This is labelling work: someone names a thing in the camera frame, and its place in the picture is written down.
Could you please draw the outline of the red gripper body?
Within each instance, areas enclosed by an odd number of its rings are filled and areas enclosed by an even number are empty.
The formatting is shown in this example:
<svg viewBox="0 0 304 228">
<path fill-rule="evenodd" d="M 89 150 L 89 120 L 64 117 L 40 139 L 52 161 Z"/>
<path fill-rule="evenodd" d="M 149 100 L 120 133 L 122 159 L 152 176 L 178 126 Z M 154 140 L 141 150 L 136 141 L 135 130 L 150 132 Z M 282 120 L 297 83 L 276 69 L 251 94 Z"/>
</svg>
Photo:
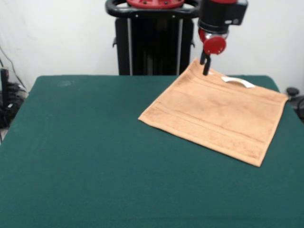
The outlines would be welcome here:
<svg viewBox="0 0 304 228">
<path fill-rule="evenodd" d="M 208 33 L 203 29 L 199 29 L 198 32 L 205 54 L 219 55 L 225 50 L 227 34 Z"/>
</svg>

